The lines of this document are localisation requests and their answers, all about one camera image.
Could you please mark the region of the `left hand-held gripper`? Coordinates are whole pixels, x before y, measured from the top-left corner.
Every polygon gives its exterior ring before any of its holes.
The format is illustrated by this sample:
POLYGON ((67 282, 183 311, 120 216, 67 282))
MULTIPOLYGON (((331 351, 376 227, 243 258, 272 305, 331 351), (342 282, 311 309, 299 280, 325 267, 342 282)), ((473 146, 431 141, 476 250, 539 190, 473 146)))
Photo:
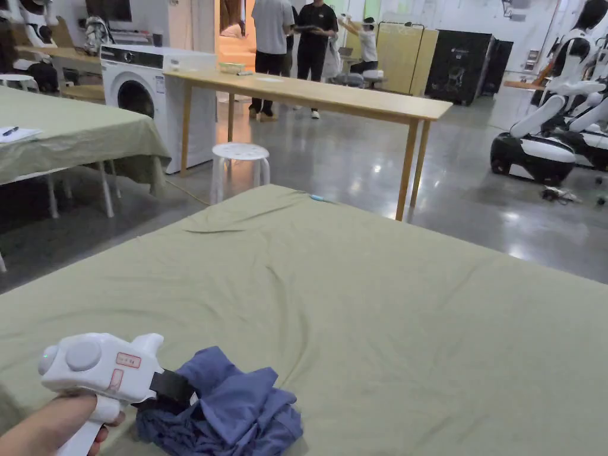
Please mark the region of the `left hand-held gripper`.
POLYGON ((115 421, 125 407, 187 409, 197 399, 182 375, 163 369, 157 352, 164 338, 149 333, 132 341, 108 333, 62 338, 40 358, 44 387, 57 394, 89 394, 96 408, 58 455, 87 455, 101 427, 115 421))

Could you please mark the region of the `person's left hand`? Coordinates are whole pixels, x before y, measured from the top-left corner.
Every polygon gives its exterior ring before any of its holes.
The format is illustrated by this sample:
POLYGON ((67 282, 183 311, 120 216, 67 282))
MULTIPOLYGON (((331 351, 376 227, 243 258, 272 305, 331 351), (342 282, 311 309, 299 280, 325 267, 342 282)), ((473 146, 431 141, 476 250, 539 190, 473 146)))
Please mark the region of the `person's left hand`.
POLYGON ((1 454, 56 455, 96 406, 95 395, 56 397, 1 436, 1 454))

